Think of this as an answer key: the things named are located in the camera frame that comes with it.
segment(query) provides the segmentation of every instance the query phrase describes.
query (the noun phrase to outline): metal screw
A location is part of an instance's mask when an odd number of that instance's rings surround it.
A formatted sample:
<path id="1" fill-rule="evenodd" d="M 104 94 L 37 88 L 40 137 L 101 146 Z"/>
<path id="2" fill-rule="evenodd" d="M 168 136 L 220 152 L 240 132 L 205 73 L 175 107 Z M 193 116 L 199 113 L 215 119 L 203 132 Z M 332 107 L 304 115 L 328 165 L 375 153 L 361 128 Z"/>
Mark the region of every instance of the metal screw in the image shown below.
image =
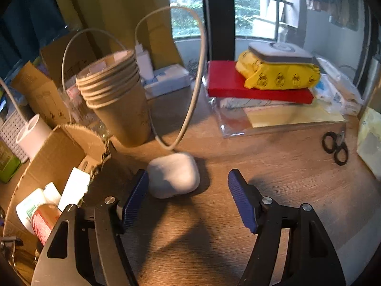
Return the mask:
<path id="1" fill-rule="evenodd" d="M 307 211 L 307 212 L 309 212 L 309 211 L 312 210 L 312 206 L 311 206 L 311 204 L 304 203 L 304 204 L 302 205 L 302 209 L 305 210 L 305 211 Z"/>
<path id="2" fill-rule="evenodd" d="M 264 204 L 271 204 L 272 203 L 272 199 L 270 197 L 263 197 L 262 198 L 262 202 Z"/>
<path id="3" fill-rule="evenodd" d="M 73 208 L 74 204 L 70 204 L 70 206 L 66 209 L 66 212 L 70 212 Z"/>
<path id="4" fill-rule="evenodd" d="M 115 202 L 115 197 L 107 197 L 104 200 L 104 203 L 106 203 L 106 204 L 111 204 L 111 203 L 114 203 L 114 202 Z"/>

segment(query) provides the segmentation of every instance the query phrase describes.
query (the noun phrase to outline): gray container lid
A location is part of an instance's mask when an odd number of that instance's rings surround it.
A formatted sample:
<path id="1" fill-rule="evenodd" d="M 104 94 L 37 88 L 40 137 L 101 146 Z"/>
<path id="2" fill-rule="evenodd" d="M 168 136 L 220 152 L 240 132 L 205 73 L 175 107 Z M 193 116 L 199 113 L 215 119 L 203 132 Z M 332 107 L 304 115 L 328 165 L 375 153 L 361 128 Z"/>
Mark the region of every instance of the gray container lid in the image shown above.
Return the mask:
<path id="1" fill-rule="evenodd" d="M 291 43 L 254 41 L 249 50 L 259 59 L 268 63 L 313 64 L 313 56 Z"/>

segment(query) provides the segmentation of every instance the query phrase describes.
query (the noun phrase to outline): blue gripper pad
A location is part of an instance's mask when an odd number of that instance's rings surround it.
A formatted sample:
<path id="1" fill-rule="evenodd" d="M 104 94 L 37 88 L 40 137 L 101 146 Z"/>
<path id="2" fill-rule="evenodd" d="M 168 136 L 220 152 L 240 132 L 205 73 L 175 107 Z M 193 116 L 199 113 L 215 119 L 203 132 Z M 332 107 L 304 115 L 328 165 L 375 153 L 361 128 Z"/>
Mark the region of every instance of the blue gripper pad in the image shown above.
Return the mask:
<path id="1" fill-rule="evenodd" d="M 252 233 L 255 233 L 258 228 L 258 223 L 255 208 L 250 203 L 250 200 L 257 200 L 253 199 L 254 195 L 251 194 L 249 185 L 247 185 L 245 179 L 237 169 L 233 169 L 229 172 L 227 183 L 244 226 L 250 229 Z"/>
<path id="2" fill-rule="evenodd" d="M 129 183 L 133 185 L 131 192 L 127 191 L 124 200 L 119 201 L 117 211 L 121 211 L 121 226 L 124 230 L 130 228 L 138 217 L 139 208 L 148 191 L 148 183 L 148 173 L 140 169 Z"/>

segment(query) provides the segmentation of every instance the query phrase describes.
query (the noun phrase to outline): metal railing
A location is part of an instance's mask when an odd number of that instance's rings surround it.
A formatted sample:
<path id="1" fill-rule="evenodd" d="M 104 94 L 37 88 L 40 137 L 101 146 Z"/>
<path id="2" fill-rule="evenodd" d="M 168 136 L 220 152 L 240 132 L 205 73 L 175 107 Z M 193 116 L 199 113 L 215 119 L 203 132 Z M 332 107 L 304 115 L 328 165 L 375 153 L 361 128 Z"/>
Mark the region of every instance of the metal railing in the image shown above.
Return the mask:
<path id="1" fill-rule="evenodd" d="M 252 39 L 261 39 L 261 40 L 271 40 L 271 41 L 277 41 L 278 39 L 278 32 L 279 32 L 279 9 L 280 9 L 280 6 L 279 4 L 280 3 L 284 3 L 285 5 L 288 4 L 288 5 L 293 5 L 291 2 L 288 2 L 286 0 L 272 0 L 272 1 L 275 1 L 276 2 L 276 19 L 275 19 L 275 33 L 274 33 L 274 39 L 267 39 L 267 38 L 262 38 L 262 37 L 258 37 L 258 36 L 251 36 L 251 35 L 238 35 L 238 36 L 241 36 L 241 37 L 245 37 L 245 38 L 252 38 Z M 264 22 L 270 22 L 270 23 L 273 23 L 267 19 L 264 19 L 264 18 L 260 18 L 260 17 L 257 17 L 255 20 L 260 20 L 260 21 L 264 21 Z"/>

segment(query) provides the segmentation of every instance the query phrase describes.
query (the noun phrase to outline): charging cable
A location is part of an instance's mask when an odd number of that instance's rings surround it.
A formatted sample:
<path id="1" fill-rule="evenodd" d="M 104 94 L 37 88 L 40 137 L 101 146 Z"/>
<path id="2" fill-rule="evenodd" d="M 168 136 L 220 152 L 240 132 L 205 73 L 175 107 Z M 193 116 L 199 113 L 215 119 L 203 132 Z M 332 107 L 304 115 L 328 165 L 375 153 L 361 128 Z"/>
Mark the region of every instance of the charging cable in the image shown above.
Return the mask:
<path id="1" fill-rule="evenodd" d="M 168 151 L 172 151 L 180 143 L 180 141 L 184 137 L 184 135 L 185 135 L 185 133 L 186 133 L 186 131 L 188 129 L 189 123 L 191 122 L 194 110 L 196 108 L 197 100 L 199 98 L 200 89 L 201 89 L 201 80 L 202 80 L 202 76 L 203 76 L 203 72 L 204 72 L 204 67 L 205 67 L 205 53 L 206 53 L 206 34 L 205 34 L 205 29 L 204 29 L 203 23 L 201 21 L 201 18 L 197 15 L 197 13 L 194 10 L 192 10 L 191 8 L 184 7 L 184 6 L 165 6 L 165 7 L 159 8 L 157 10 L 154 10 L 153 12 L 151 12 L 148 15 L 144 16 L 138 22 L 138 24 L 136 25 L 136 28 L 135 28 L 135 44 L 136 44 L 136 46 L 140 46 L 140 44 L 138 42 L 138 29 L 139 29 L 140 25 L 142 24 L 142 22 L 145 21 L 151 15 L 154 15 L 156 13 L 162 12 L 164 10 L 173 9 L 173 8 L 186 10 L 186 11 L 188 11 L 195 18 L 195 20 L 197 21 L 197 25 L 198 25 L 198 27 L 200 29 L 200 33 L 201 33 L 201 48 L 200 48 L 199 67 L 197 69 L 197 75 L 196 75 L 194 90 L 193 90 L 193 94 L 192 94 L 192 99 L 190 100 L 190 105 L 189 105 L 189 108 L 188 108 L 188 112 L 187 112 L 187 115 L 185 116 L 184 122 L 182 124 L 182 127 L 180 129 L 179 134 L 177 135 L 177 138 L 175 139 L 175 141 L 171 145 L 168 145 L 167 143 L 165 143 L 160 138 L 160 136 L 157 134 L 155 126 L 154 126 L 154 123 L 152 121 L 151 113 L 149 112 L 149 120 L 150 120 L 150 123 L 151 123 L 152 131 L 153 131 L 153 133 L 155 135 L 155 139 L 156 139 L 157 142 L 159 142 L 161 147 L 163 147 L 164 149 L 166 149 Z"/>
<path id="2" fill-rule="evenodd" d="M 159 8 L 157 10 L 154 10 L 153 12 L 151 12 L 151 13 L 147 14 L 146 16 L 144 16 L 138 22 L 138 24 L 136 25 L 136 28 L 135 28 L 135 43 L 136 43 L 137 47 L 141 47 L 141 45 L 138 42 L 138 29 L 139 29 L 140 25 L 142 24 L 142 22 L 144 22 L 151 15 L 154 15 L 156 13 L 162 12 L 164 10 L 170 10 L 172 8 L 186 10 L 186 11 L 188 11 L 195 18 L 195 20 L 197 21 L 197 25 L 198 25 L 198 27 L 200 29 L 200 33 L 201 33 L 201 48 L 200 48 L 199 67 L 197 69 L 194 90 L 193 90 L 192 98 L 190 100 L 190 105 L 189 105 L 189 108 L 188 108 L 188 112 L 187 112 L 187 115 L 185 116 L 184 122 L 182 124 L 182 127 L 180 129 L 179 134 L 177 135 L 177 138 L 175 139 L 175 141 L 171 145 L 168 145 L 167 143 L 165 143 L 160 138 L 160 136 L 157 134 L 156 129 L 154 127 L 154 124 L 152 122 L 151 113 L 149 112 L 149 120 L 150 120 L 150 123 L 151 123 L 152 131 L 153 131 L 153 133 L 155 135 L 155 139 L 161 145 L 161 147 L 163 147 L 164 149 L 166 149 L 168 151 L 172 151 L 180 143 L 180 141 L 184 137 L 184 135 L 185 135 L 185 133 L 186 133 L 186 131 L 188 129 L 189 123 L 191 122 L 194 110 L 196 108 L 197 100 L 199 98 L 200 89 L 201 89 L 201 83 L 202 83 L 202 77 L 203 77 L 204 67 L 205 67 L 205 54 L 206 54 L 206 34 L 205 34 L 205 29 L 204 29 L 203 23 L 201 21 L 201 18 L 197 15 L 197 13 L 194 10 L 192 10 L 191 8 L 184 7 L 184 6 L 165 6 L 165 7 Z M 65 78 L 64 78 L 64 70 L 65 70 L 65 68 L 64 68 L 64 66 L 65 66 L 65 59 L 66 59 L 67 51 L 69 49 L 69 46 L 73 43 L 73 41 L 80 34 L 85 33 L 85 32 L 89 32 L 89 31 L 96 31 L 96 32 L 101 32 L 103 34 L 106 34 L 107 36 L 112 38 L 115 42 L 117 42 L 121 46 L 121 48 L 123 50 L 126 49 L 126 47 L 115 36 L 113 36 L 112 34 L 110 34 L 107 31 L 104 31 L 104 30 L 101 30 L 101 29 L 98 29 L 98 28 L 87 28 L 87 29 L 83 29 L 83 30 L 79 31 L 76 35 L 74 35 L 71 38 L 71 40 L 67 44 L 66 49 L 65 49 L 65 53 L 64 53 L 64 57 L 62 59 L 62 69 L 61 69 L 62 89 L 63 89 L 63 92 L 66 93 L 66 94 L 67 94 L 67 92 L 66 92 L 66 89 L 65 89 Z M 69 111 L 69 118 L 70 118 L 70 123 L 72 123 L 72 117 L 70 115 L 70 111 Z"/>

